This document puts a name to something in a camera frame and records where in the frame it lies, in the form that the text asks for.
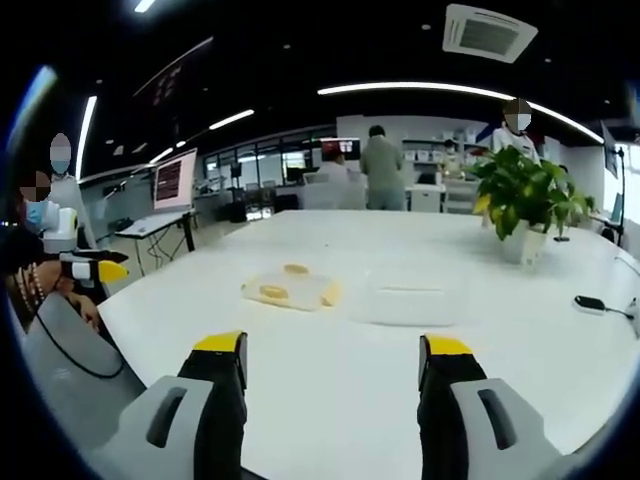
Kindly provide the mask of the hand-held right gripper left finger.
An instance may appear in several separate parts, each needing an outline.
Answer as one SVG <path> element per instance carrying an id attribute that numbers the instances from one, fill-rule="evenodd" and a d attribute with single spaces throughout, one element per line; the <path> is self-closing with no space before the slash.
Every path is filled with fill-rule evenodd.
<path id="1" fill-rule="evenodd" d="M 92 454 L 104 479 L 240 479 L 247 334 L 196 343 L 175 376 L 148 387 Z"/>

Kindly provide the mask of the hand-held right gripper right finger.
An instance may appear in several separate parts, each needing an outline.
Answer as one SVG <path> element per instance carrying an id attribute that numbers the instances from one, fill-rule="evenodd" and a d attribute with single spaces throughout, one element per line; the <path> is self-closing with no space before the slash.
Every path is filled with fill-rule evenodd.
<path id="1" fill-rule="evenodd" d="M 542 416 L 488 377 L 454 338 L 420 338 L 417 422 L 423 479 L 559 479 L 560 452 Z"/>

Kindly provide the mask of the person's left hand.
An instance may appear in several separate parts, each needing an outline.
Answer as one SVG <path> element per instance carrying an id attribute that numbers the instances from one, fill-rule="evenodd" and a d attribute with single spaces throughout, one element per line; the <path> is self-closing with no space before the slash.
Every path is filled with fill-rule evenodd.
<path id="1" fill-rule="evenodd" d="M 75 291 L 74 280 L 63 275 L 59 261 L 42 263 L 38 267 L 38 275 L 45 296 L 51 292 L 59 293 L 76 309 L 87 324 L 95 331 L 99 330 L 102 319 L 97 306 L 88 296 Z"/>

